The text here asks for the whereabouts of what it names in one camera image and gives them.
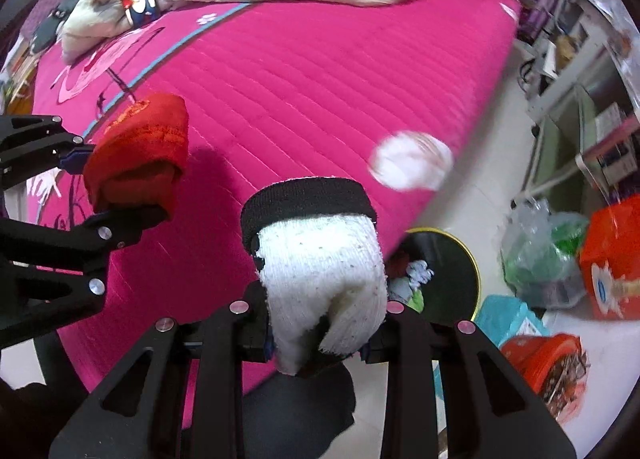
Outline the small red sock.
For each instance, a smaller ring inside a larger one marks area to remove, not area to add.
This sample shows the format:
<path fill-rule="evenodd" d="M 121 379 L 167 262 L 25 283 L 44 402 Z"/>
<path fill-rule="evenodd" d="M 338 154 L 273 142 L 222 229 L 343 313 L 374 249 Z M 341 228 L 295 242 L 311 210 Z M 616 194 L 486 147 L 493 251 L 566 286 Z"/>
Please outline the small red sock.
<path fill-rule="evenodd" d="M 108 124 L 82 171 L 93 211 L 149 205 L 170 217 L 188 156 L 181 97 L 156 93 L 132 104 Z"/>

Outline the black stool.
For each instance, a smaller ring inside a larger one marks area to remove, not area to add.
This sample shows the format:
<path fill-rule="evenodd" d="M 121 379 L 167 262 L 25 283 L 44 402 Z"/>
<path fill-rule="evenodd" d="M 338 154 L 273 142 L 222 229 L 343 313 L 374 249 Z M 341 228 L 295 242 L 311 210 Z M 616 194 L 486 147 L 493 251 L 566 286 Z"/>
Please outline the black stool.
<path fill-rule="evenodd" d="M 308 379 L 275 373 L 243 396 L 247 458 L 319 458 L 354 423 L 354 381 L 344 364 Z"/>

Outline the yellow rimmed black trash bin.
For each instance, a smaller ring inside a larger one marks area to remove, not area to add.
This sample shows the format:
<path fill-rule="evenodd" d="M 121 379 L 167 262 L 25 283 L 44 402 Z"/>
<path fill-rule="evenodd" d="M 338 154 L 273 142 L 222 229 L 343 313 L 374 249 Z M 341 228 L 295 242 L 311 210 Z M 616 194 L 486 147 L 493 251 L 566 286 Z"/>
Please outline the yellow rimmed black trash bin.
<path fill-rule="evenodd" d="M 398 249 L 409 253 L 411 262 L 427 261 L 435 271 L 433 279 L 419 289 L 424 298 L 424 309 L 419 314 L 424 319 L 451 326 L 475 317 L 482 299 L 480 270 L 460 239 L 437 228 L 419 227 L 407 231 Z M 414 292 L 407 277 L 387 279 L 387 291 L 390 300 L 405 306 Z"/>

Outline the white sock with black band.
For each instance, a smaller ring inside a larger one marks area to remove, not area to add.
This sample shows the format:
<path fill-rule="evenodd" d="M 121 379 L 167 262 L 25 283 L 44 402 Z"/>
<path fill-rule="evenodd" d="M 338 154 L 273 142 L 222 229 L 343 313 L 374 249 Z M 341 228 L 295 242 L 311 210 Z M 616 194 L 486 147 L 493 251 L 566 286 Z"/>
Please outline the white sock with black band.
<path fill-rule="evenodd" d="M 276 182 L 243 205 L 242 243 L 266 290 L 277 367 L 309 375 L 356 353 L 385 318 L 374 211 L 349 178 Z"/>

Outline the large red sock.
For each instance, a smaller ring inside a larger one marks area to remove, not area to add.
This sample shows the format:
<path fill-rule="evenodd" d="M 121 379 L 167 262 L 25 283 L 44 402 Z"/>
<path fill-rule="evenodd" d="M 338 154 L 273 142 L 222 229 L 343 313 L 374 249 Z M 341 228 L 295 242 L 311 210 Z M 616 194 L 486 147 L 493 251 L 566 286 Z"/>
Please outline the large red sock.
<path fill-rule="evenodd" d="M 407 277 L 407 268 L 411 263 L 410 254 L 398 249 L 385 261 L 385 272 L 388 281 Z"/>

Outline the orange gift box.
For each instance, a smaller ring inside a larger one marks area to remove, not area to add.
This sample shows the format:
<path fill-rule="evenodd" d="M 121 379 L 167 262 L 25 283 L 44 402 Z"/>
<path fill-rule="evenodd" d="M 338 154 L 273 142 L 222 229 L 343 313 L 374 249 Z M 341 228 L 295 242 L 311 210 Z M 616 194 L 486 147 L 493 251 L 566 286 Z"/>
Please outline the orange gift box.
<path fill-rule="evenodd" d="M 578 264 L 598 319 L 639 319 L 639 222 L 638 194 L 601 208 L 590 218 Z"/>

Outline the clear plastic bag green contents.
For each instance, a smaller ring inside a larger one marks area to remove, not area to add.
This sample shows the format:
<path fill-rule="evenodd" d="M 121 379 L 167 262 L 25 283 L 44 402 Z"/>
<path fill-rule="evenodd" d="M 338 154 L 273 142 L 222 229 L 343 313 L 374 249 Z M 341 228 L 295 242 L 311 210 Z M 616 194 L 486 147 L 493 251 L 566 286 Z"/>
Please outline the clear plastic bag green contents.
<path fill-rule="evenodd" d="M 525 200 L 512 210 L 500 257 L 503 278 L 532 309 L 571 309 L 586 295 L 577 254 L 589 219 L 555 212 L 547 200 Z"/>

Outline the red snack bag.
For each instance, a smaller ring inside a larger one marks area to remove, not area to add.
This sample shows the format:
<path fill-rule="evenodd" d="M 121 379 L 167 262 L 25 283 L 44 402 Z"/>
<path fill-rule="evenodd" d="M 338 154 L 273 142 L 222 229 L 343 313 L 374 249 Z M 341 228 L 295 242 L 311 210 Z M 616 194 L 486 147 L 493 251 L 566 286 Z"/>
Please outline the red snack bag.
<path fill-rule="evenodd" d="M 501 352 L 559 423 L 577 416 L 587 390 L 589 361 L 576 335 L 515 335 Z"/>

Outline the grey green shelf unit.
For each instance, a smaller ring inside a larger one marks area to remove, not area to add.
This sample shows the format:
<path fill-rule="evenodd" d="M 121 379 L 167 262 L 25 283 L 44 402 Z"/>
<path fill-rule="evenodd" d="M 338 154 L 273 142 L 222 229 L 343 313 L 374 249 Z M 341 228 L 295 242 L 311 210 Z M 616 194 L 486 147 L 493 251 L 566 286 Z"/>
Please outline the grey green shelf unit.
<path fill-rule="evenodd" d="M 639 25 L 622 0 L 550 0 L 521 67 L 535 138 L 514 203 L 589 212 L 639 190 Z"/>

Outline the small green fluffy sock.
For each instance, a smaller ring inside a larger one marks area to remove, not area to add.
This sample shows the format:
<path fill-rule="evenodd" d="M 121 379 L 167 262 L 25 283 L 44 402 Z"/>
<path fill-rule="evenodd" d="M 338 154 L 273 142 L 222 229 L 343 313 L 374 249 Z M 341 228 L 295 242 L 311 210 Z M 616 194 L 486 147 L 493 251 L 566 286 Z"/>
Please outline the small green fluffy sock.
<path fill-rule="evenodd" d="M 413 292 L 412 297 L 407 301 L 406 305 L 417 313 L 422 313 L 424 309 L 424 298 L 421 290 Z"/>

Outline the pink patterned bed cover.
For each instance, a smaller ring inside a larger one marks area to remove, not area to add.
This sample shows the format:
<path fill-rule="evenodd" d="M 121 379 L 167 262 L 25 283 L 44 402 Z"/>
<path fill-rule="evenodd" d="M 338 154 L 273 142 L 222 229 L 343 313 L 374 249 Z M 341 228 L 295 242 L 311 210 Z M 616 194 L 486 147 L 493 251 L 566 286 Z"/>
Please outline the pink patterned bed cover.
<path fill-rule="evenodd" d="M 90 141 L 134 99 L 180 96 L 189 161 L 175 216 L 111 258 L 102 312 L 60 331 L 88 389 L 157 319 L 199 320 L 255 276 L 240 212 L 281 180 L 361 182 L 384 252 L 442 185 L 506 64 L 517 0 L 191 6 L 67 66 L 39 60 L 34 110 Z"/>

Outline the teal plastic package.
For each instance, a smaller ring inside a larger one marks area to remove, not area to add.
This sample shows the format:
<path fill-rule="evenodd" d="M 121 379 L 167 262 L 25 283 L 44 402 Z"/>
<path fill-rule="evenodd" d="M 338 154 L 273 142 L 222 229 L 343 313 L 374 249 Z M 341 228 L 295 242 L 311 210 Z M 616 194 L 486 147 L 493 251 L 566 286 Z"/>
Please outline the teal plastic package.
<path fill-rule="evenodd" d="M 550 335 L 550 331 L 526 303 L 517 297 L 504 295 L 488 295 L 480 305 L 475 324 L 497 347 L 517 335 Z"/>

